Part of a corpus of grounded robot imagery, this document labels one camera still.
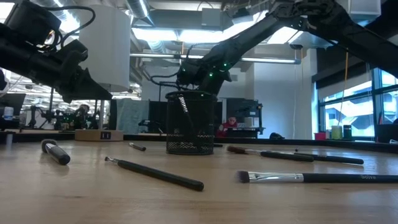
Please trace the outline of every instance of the wooden table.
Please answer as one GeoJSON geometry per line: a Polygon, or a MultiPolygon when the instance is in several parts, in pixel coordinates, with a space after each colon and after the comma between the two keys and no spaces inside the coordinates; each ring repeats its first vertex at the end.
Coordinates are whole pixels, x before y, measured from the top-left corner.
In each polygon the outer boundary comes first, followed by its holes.
{"type": "MultiPolygon", "coordinates": [[[[365,165],[295,162],[237,155],[165,153],[164,142],[58,144],[68,166],[42,154],[39,143],[0,150],[0,223],[396,223],[398,184],[239,184],[237,170],[398,174],[393,154],[300,146],[300,152],[358,157],[365,165]],[[124,170],[105,156],[200,180],[203,192],[124,170]]],[[[255,146],[292,152],[292,146],[255,146]]]]}

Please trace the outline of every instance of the computer monitor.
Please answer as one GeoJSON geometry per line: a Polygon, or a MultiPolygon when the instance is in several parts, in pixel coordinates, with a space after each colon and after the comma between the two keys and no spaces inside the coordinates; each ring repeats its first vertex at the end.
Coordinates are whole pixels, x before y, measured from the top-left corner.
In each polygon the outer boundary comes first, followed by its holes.
{"type": "Polygon", "coordinates": [[[14,108],[14,116],[19,116],[25,100],[25,93],[6,93],[0,97],[0,106],[10,106],[14,108]]]}

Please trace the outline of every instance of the brush tip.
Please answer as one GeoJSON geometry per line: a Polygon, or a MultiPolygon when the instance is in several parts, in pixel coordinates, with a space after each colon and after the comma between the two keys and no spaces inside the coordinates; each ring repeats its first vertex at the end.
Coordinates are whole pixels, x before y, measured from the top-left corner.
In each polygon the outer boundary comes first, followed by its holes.
{"type": "Polygon", "coordinates": [[[228,146],[226,148],[226,150],[229,151],[229,152],[235,152],[235,153],[238,153],[238,154],[245,154],[246,153],[245,148],[237,147],[237,146],[228,146]]]}
{"type": "Polygon", "coordinates": [[[240,183],[249,183],[250,182],[250,178],[249,178],[249,173],[247,171],[237,171],[236,172],[236,179],[240,182],[240,183]]]}

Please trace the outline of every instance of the desk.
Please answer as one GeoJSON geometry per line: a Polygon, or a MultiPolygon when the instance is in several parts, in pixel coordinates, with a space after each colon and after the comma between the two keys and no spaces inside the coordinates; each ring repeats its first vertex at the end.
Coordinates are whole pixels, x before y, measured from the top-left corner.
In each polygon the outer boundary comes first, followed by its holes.
{"type": "MultiPolygon", "coordinates": [[[[300,146],[362,158],[363,166],[305,163],[238,155],[215,148],[211,156],[165,153],[165,142],[58,144],[71,155],[67,166],[43,155],[39,143],[0,149],[1,223],[396,223],[398,184],[239,184],[237,170],[398,174],[398,157],[379,152],[300,146]],[[137,162],[200,180],[196,192],[124,170],[105,156],[137,162]]],[[[292,152],[292,146],[262,146],[292,152]]]]}

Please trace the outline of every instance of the black mesh pencil holder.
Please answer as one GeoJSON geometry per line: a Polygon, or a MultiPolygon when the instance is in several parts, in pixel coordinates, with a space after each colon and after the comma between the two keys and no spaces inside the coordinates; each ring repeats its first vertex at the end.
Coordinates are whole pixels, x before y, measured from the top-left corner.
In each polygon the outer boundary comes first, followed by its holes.
{"type": "Polygon", "coordinates": [[[194,90],[175,91],[166,99],[167,153],[212,154],[216,96],[194,90]]]}

